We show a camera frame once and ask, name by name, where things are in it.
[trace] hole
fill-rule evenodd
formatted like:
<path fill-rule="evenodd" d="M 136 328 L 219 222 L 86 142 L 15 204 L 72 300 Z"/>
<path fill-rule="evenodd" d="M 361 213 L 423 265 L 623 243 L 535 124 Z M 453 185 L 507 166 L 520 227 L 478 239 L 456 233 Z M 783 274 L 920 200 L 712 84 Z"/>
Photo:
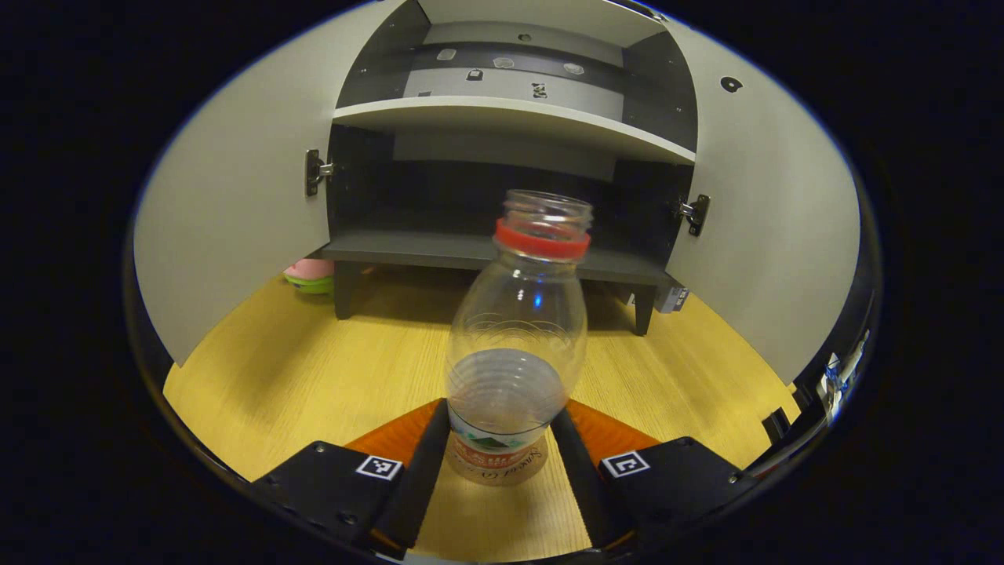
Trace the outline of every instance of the hole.
<path fill-rule="evenodd" d="M 341 520 L 342 522 L 348 524 L 349 526 L 355 526 L 355 523 L 359 521 L 359 519 L 354 514 L 350 514 L 348 512 L 339 512 L 338 520 Z"/>

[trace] white shelf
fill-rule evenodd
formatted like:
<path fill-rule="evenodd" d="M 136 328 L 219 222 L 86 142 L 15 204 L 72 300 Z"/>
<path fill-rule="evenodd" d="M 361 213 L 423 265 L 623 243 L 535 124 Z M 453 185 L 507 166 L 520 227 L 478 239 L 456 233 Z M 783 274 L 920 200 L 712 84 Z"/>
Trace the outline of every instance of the white shelf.
<path fill-rule="evenodd" d="M 631 47 L 665 31 L 658 21 L 605 0 L 419 0 L 433 25 L 456 22 L 533 24 Z"/>
<path fill-rule="evenodd" d="M 339 107 L 333 121 L 365 129 L 489 131 L 553 139 L 618 158 L 693 165 L 694 152 L 648 131 L 577 109 L 492 96 L 411 96 Z"/>

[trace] orange gripper base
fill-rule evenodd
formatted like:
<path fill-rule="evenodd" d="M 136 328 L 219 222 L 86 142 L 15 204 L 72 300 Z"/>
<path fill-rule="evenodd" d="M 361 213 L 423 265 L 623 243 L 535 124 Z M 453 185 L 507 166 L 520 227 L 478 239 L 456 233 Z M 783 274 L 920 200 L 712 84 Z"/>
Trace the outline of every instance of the orange gripper base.
<path fill-rule="evenodd" d="M 642 434 L 581 402 L 569 400 L 565 408 L 571 417 L 571 423 L 575 426 L 575 432 L 582 440 L 582 445 L 585 446 L 585 451 L 589 453 L 593 467 L 599 467 L 599 461 L 602 459 L 662 444 L 655 438 Z"/>
<path fill-rule="evenodd" d="M 369 456 L 402 462 L 407 468 L 412 464 L 415 449 L 418 448 L 422 435 L 432 421 L 436 407 L 442 401 L 442 398 L 437 398 L 428 404 L 423 404 L 349 442 L 344 447 Z"/>

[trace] cabinet leg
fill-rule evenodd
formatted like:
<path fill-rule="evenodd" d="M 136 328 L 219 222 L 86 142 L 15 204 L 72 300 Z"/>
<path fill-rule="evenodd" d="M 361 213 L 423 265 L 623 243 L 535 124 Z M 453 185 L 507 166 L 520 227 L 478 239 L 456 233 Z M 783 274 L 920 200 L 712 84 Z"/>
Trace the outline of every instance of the cabinet leg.
<path fill-rule="evenodd" d="M 644 336 L 649 333 L 649 323 L 652 322 L 652 311 L 656 308 L 656 287 L 635 288 L 635 334 Z"/>
<path fill-rule="evenodd" d="M 352 293 L 362 275 L 362 263 L 337 261 L 334 263 L 334 315 L 345 320 L 352 315 Z"/>

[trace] red bottle ring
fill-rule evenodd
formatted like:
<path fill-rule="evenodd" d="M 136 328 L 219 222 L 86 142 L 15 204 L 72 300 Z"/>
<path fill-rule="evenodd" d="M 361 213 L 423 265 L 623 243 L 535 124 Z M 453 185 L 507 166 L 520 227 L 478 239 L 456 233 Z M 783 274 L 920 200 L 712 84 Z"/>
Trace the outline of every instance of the red bottle ring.
<path fill-rule="evenodd" d="M 588 233 L 582 234 L 582 239 L 578 241 L 556 241 L 516 231 L 506 226 L 504 219 L 499 218 L 495 222 L 495 240 L 517 251 L 555 259 L 578 259 L 585 256 L 589 248 Z"/>

